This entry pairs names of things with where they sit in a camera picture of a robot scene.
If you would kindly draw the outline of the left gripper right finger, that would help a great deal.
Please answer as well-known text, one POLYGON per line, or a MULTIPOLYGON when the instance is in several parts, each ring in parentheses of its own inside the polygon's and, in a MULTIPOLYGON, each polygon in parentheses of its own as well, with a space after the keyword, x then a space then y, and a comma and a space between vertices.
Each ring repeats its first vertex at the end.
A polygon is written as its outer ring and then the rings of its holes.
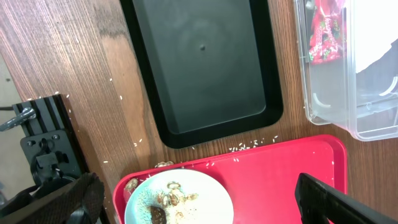
POLYGON ((295 199, 303 224, 397 224, 328 184, 301 173, 295 188, 295 199))

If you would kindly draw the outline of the red candy wrapper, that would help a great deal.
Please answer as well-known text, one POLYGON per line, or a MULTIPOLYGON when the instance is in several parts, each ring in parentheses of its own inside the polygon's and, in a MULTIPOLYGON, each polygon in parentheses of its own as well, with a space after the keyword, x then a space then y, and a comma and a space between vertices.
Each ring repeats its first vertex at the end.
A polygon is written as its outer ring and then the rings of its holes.
POLYGON ((342 59, 346 43, 345 0, 314 0, 308 55, 312 65, 342 59))

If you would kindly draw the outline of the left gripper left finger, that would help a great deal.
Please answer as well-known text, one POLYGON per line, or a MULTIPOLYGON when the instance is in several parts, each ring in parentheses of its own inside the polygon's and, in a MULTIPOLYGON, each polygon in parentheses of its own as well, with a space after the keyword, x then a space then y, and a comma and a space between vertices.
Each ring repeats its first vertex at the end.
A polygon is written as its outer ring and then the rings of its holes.
POLYGON ((1 205, 1 223, 96 223, 104 184, 95 173, 32 186, 1 205))

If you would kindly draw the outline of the white paper napkin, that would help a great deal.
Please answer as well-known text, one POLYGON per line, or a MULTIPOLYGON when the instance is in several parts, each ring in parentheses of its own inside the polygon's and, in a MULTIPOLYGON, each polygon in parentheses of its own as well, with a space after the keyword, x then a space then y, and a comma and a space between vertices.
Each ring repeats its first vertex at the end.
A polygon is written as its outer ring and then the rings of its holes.
POLYGON ((397 40, 397 0, 356 0, 354 53, 356 73, 379 60, 397 40))

